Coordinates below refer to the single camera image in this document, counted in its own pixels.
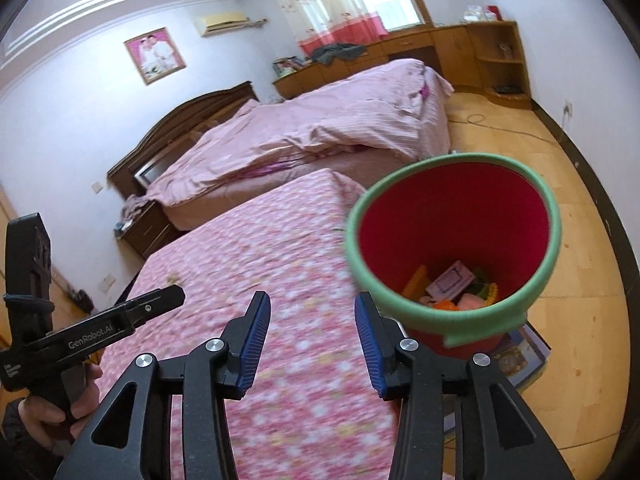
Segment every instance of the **bed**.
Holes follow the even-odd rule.
[[[369,187],[448,152],[452,92],[414,59],[276,105],[258,103],[246,82],[173,110],[108,179],[123,198],[134,196],[126,210],[156,200],[181,231],[323,168]]]
[[[256,290],[272,314],[254,387],[226,411],[240,478],[388,478],[396,416],[371,387],[343,255],[362,186],[320,170],[239,205],[153,254],[130,297],[179,283],[184,306],[105,350],[103,394],[140,352],[186,354],[244,313]],[[172,409],[172,478],[181,469]]]

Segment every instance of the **cable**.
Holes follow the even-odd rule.
[[[559,447],[558,451],[564,451],[564,450],[567,450],[567,449],[575,449],[576,447],[588,446],[589,444],[595,444],[596,442],[600,442],[601,440],[607,440],[608,438],[611,438],[612,436],[616,436],[616,435],[619,435],[619,434],[620,434],[620,432],[616,431],[615,433],[611,433],[610,435],[601,436],[600,438],[596,438],[596,439],[590,440],[588,442],[583,442],[581,444],[573,444],[572,446]],[[455,451],[456,447],[455,446],[453,446],[453,447],[447,446],[445,444],[444,449],[449,449],[449,450]]]
[[[478,117],[478,120],[472,120],[472,117]],[[542,137],[536,136],[534,134],[530,134],[529,132],[521,132],[519,130],[510,130],[508,128],[497,128],[496,126],[487,126],[486,124],[482,124],[482,121],[484,121],[486,119],[486,117],[482,114],[471,114],[468,115],[466,117],[465,121],[452,121],[449,120],[449,123],[454,123],[454,124],[472,124],[473,126],[479,126],[480,128],[487,128],[489,130],[498,130],[500,132],[511,132],[512,134],[519,134],[519,135],[523,135],[523,136],[527,136],[527,137],[532,137],[534,139],[537,140],[541,140],[542,142],[546,142],[547,144],[550,144],[551,146],[555,147],[555,148],[559,148],[560,146],[558,146],[557,143],[552,142],[551,140],[547,140],[547,139],[543,139]]]

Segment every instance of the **hand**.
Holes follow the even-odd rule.
[[[102,369],[98,365],[89,364],[86,366],[86,390],[71,406],[71,414],[77,419],[71,426],[73,438],[78,438],[91,414],[100,404],[100,391],[95,384],[95,380],[100,377],[102,377]],[[20,402],[18,413],[31,437],[45,449],[52,449],[53,440],[44,430],[43,424],[53,426],[60,424],[65,421],[65,413],[59,407],[33,395]]]

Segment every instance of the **bucket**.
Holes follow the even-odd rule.
[[[533,170],[500,155],[461,153],[407,166],[371,187],[350,213],[345,244],[356,282],[381,313],[434,350],[467,357],[494,349],[526,322],[560,240],[558,204]],[[433,280],[457,260],[497,283],[494,304],[449,312],[402,297],[420,265]]]

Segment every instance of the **framed photo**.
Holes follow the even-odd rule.
[[[146,85],[187,66],[166,28],[127,40],[124,45]]]
[[[273,63],[273,71],[278,77],[284,77],[296,71],[288,62],[287,59],[279,59]]]
[[[298,56],[287,57],[287,63],[296,70],[302,70],[305,65]]]

